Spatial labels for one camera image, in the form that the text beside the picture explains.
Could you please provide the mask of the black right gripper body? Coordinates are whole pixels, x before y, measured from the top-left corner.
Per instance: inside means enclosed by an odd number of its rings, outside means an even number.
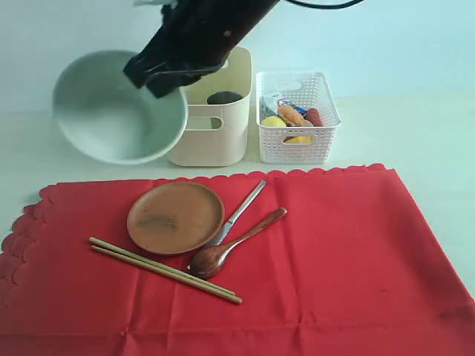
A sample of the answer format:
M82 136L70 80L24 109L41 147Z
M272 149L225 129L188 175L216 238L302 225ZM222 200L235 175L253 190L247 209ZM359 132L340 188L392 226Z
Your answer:
M147 80L220 69L276 1L160 1L162 24L142 51Z

